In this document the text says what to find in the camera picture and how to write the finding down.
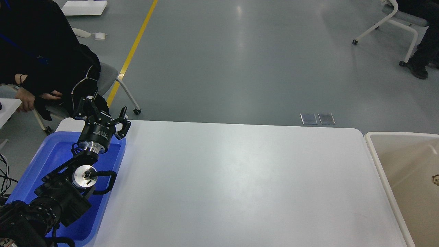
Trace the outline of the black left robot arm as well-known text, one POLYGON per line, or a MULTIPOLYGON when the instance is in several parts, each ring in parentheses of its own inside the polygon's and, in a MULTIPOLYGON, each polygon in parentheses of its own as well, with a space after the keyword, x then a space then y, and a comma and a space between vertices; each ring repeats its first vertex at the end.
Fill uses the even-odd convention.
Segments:
POLYGON ((111 138, 126 137, 131 122, 127 108, 113 119, 98 110, 95 100, 83 97, 74 114, 84 127, 78 141, 72 144, 72 158, 42 177, 30 203, 15 200, 1 208, 2 247, 56 247, 59 243, 75 246, 68 237, 57 237, 60 225, 68 227, 92 207, 92 195, 105 195, 114 187, 117 173, 97 170, 100 154, 108 151, 111 138))

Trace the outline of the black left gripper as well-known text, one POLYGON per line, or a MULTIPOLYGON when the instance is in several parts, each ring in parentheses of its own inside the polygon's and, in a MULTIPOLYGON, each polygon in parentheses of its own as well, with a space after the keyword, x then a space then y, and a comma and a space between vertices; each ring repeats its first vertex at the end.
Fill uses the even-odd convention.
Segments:
POLYGON ((119 117, 116 119, 112 119, 110 116, 98 116, 99 112, 92 97, 82 97, 72 118, 86 121, 78 139, 78 147, 97 154, 103 154, 108 151, 113 135, 118 140, 126 137, 131 127, 131 122, 126 116, 127 107, 121 109, 119 117), (116 125, 119 124, 122 125, 122 128, 117 131, 116 125))

